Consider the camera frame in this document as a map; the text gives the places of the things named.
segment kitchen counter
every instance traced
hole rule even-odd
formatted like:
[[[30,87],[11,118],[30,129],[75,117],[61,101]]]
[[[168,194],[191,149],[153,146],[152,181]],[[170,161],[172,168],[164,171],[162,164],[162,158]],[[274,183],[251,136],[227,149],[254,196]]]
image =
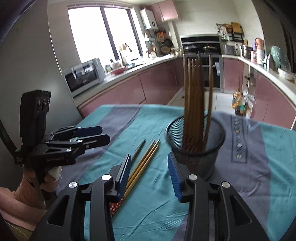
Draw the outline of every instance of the kitchen counter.
[[[294,84],[282,77],[279,76],[276,72],[269,70],[267,71],[261,65],[252,63],[250,59],[246,59],[240,56],[234,55],[222,55],[223,58],[231,58],[238,59],[243,63],[250,65],[252,68],[256,69],[258,72],[263,74],[266,78],[268,78],[279,90],[282,91],[283,94],[290,100],[290,102],[296,108],[296,87]]]
[[[159,65],[161,63],[177,59],[179,56],[172,56],[172,55],[165,55],[163,57],[156,57],[154,60],[146,60],[146,63],[136,66],[130,70],[126,70],[124,73],[119,74],[119,75],[111,75],[107,76],[104,80],[103,83],[95,85],[88,90],[84,91],[83,93],[77,95],[74,97],[74,103],[78,107],[88,99],[92,98],[96,94],[102,92],[103,90],[111,87],[112,85],[115,85],[116,83],[119,83],[123,81],[124,79],[127,79],[133,75],[136,75],[139,72],[142,72],[146,69],[149,69],[153,66]]]

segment pink cabinet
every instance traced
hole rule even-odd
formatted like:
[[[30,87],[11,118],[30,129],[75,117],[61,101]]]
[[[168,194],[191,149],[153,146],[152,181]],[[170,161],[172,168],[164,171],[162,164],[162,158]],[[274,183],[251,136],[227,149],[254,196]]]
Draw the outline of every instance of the pink cabinet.
[[[163,21],[177,19],[178,13],[172,0],[167,0],[158,3]]]
[[[155,3],[151,6],[146,7],[146,8],[153,12],[155,21],[157,23],[163,22],[163,16],[161,14],[160,7],[159,7],[158,3]]]
[[[296,111],[283,93],[261,73],[256,75],[255,101],[251,119],[290,129]]]
[[[243,62],[237,59],[223,59],[224,65],[224,89],[242,89]]]
[[[144,101],[140,78],[136,76],[104,94],[99,93],[94,96],[81,106],[80,110],[84,116],[87,116],[103,104],[140,104]]]
[[[274,86],[270,87],[264,122],[290,129],[295,119],[295,109]]]
[[[155,3],[146,8],[153,11],[156,22],[164,22],[179,17],[172,0]]]
[[[147,104],[167,104],[180,89],[172,61],[150,68],[139,76]]]
[[[173,60],[177,85],[181,88],[184,85],[183,59],[177,58]]]
[[[269,100],[271,83],[261,73],[256,74],[256,86],[255,86],[255,101],[253,105],[251,119],[255,121],[263,121],[267,104]]]

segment cooking oil bottle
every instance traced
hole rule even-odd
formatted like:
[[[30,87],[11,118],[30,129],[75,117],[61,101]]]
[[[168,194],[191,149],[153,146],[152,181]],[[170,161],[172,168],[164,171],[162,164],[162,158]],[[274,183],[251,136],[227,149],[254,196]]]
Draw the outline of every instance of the cooking oil bottle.
[[[239,89],[237,89],[234,93],[233,93],[233,95],[232,95],[232,108],[235,108],[235,100],[237,99],[237,97],[238,96],[241,96],[242,95],[242,93],[240,92],[240,90]]]
[[[236,98],[234,105],[235,105],[234,113],[236,115],[243,116],[244,115],[244,108],[246,106],[246,101],[244,100],[243,95],[239,95]]]

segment black mesh pencil cup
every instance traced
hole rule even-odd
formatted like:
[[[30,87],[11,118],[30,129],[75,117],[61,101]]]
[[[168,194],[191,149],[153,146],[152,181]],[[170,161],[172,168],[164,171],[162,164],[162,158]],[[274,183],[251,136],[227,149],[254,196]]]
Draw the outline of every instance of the black mesh pencil cup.
[[[207,180],[212,175],[220,147],[225,140],[222,125],[211,118],[208,141],[205,151],[190,152],[182,149],[184,117],[173,120],[165,130],[165,138],[172,148],[176,160],[188,167],[189,171]]]

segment white tile floor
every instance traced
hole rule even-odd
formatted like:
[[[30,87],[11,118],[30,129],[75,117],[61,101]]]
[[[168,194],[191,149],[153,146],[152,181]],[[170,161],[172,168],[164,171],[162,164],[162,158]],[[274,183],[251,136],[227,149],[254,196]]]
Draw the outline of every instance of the white tile floor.
[[[213,93],[212,111],[222,111],[234,115],[234,109],[231,107],[232,94],[225,94],[220,92]],[[209,92],[205,93],[205,109],[207,110],[209,104]],[[176,99],[170,104],[173,106],[184,107],[184,91],[181,91]]]

